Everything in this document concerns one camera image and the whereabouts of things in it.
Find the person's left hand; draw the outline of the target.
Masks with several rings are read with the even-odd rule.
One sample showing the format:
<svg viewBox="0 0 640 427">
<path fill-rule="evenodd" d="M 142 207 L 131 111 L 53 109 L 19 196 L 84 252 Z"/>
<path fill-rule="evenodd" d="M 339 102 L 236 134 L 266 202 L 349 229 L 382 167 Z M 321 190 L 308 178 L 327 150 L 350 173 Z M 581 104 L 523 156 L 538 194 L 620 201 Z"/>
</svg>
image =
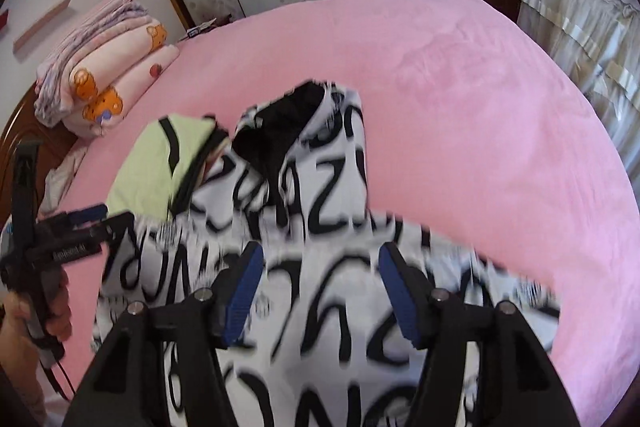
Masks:
<svg viewBox="0 0 640 427">
<path fill-rule="evenodd" d="M 46 325 L 47 332 L 61 343 L 65 343 L 73 332 L 67 286 L 67 274 L 62 271 L 58 292 L 50 302 L 52 317 Z M 14 291 L 5 293 L 1 302 L 6 312 L 1 325 L 1 367 L 27 410 L 35 416 L 38 424 L 42 425 L 46 418 L 46 409 L 43 390 L 37 379 L 39 353 L 27 329 L 30 306 L 25 298 Z"/>
</svg>

